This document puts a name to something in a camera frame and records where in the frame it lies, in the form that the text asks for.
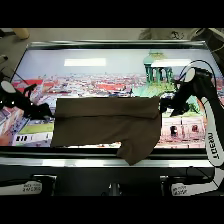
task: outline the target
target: brown cloth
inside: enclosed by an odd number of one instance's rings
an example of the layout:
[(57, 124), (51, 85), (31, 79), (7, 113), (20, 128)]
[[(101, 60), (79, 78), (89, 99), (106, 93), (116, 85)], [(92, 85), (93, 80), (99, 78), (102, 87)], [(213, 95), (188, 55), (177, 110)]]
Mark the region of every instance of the brown cloth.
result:
[(51, 146), (121, 142), (117, 156), (133, 165), (159, 141), (159, 97), (59, 98)]

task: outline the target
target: sky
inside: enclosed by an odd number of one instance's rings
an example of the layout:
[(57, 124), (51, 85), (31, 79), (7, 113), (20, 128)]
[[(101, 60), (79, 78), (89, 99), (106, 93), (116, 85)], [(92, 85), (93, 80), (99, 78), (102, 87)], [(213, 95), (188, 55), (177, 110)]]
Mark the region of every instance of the sky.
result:
[[(17, 69), (23, 79), (38, 76), (58, 76), (73, 74), (145, 74), (143, 59), (150, 49), (71, 49), (71, 50), (29, 50), (25, 53)], [(208, 50), (203, 49), (161, 49), (168, 59), (205, 60), (211, 64), (216, 77), (222, 76)], [(105, 58), (106, 66), (64, 66), (65, 59)], [(202, 62), (193, 66), (208, 68)], [(179, 75), (183, 67), (172, 67), (174, 75)]]

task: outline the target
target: cityscape image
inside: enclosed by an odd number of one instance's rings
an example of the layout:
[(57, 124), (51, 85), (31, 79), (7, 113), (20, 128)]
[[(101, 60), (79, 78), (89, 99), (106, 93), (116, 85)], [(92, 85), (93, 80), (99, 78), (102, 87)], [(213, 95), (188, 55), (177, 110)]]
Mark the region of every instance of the cityscape image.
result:
[[(37, 84), (31, 100), (38, 105), (47, 103), (55, 113), (58, 98), (172, 97), (175, 91), (172, 79), (178, 79), (183, 67), (197, 59), (213, 67), (218, 95), (224, 102), (222, 74), (208, 50), (29, 50), (16, 72), (29, 85)], [(195, 62), (194, 66), (210, 71), (202, 62)], [(12, 84), (21, 92), (27, 87), (16, 75)], [(193, 96), (188, 103), (190, 110), (182, 116), (170, 117), (172, 110), (163, 114), (156, 148), (205, 147), (207, 121), (203, 106)], [(5, 138), (5, 145), (50, 147), (53, 130), (54, 119), (29, 120), (23, 118), (23, 111), (16, 107), (0, 111), (0, 135)], [(71, 147), (118, 148), (120, 143)]]

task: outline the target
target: screen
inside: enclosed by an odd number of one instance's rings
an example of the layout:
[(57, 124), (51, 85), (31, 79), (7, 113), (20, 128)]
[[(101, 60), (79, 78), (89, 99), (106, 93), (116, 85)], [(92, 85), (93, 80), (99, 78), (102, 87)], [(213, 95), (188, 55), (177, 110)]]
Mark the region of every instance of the screen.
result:
[[(17, 74), (37, 87), (31, 94), (36, 104), (48, 103), (52, 113), (61, 97), (172, 97), (174, 84), (184, 66), (205, 60), (214, 69), (217, 91), (223, 100), (223, 78), (209, 50), (204, 49), (69, 49), (28, 50)], [(210, 71), (208, 65), (195, 67)], [(27, 87), (17, 75), (13, 86), (23, 92)], [(182, 116), (163, 113), (162, 130), (157, 148), (204, 148), (206, 117), (196, 97), (188, 99), (190, 110)], [(50, 147), (54, 120), (23, 118), (18, 108), (1, 111), (0, 133), (5, 145)], [(112, 144), (73, 147), (120, 147)]]

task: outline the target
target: green dome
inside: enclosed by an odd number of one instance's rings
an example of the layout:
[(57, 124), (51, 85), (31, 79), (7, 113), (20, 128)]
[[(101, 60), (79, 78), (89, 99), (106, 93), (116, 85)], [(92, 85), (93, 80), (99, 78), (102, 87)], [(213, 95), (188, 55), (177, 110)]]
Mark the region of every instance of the green dome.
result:
[(149, 55), (144, 58), (143, 63), (144, 64), (152, 64), (155, 60), (162, 60), (165, 58), (166, 57), (161, 50), (152, 49), (152, 50), (150, 50)]

